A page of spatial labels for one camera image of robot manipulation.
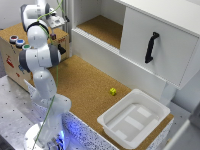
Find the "white cabinet door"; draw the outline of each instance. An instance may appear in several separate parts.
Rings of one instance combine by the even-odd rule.
[[[153,60],[146,64],[145,56],[153,32],[160,36],[154,40]],[[120,54],[179,86],[197,40],[191,34],[127,8]]]

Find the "white plastic bin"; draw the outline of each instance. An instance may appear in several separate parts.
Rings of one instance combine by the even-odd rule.
[[[169,108],[135,89],[97,120],[118,144],[135,149],[169,113]]]

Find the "wooden crate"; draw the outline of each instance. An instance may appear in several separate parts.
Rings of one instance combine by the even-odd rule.
[[[54,33],[56,34],[57,39],[53,41],[53,44],[55,46],[61,44],[61,46],[66,50],[66,53],[61,56],[61,61],[63,61],[69,57],[69,35],[61,29],[55,29]],[[31,81],[32,73],[28,73],[20,66],[18,56],[22,49],[18,49],[16,48],[16,45],[10,44],[9,38],[12,35],[17,35],[20,39],[24,39],[26,44],[28,44],[27,35],[26,32],[24,32],[21,23],[0,31],[0,51],[5,71],[10,78],[25,90],[28,90],[24,83],[24,79]]]

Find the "small green and yellow toy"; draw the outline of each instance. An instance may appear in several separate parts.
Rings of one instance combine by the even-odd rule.
[[[114,89],[114,88],[110,89],[110,94],[112,96],[115,96],[116,95],[116,89]]]

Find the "door handle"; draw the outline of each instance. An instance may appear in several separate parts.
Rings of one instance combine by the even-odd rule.
[[[146,53],[146,57],[145,57],[145,63],[148,64],[149,62],[151,62],[153,60],[153,57],[151,56],[152,50],[153,50],[153,46],[154,46],[154,40],[157,39],[160,35],[156,32],[153,32],[153,36],[151,37],[150,41],[149,41],[149,45],[147,48],[147,53]]]

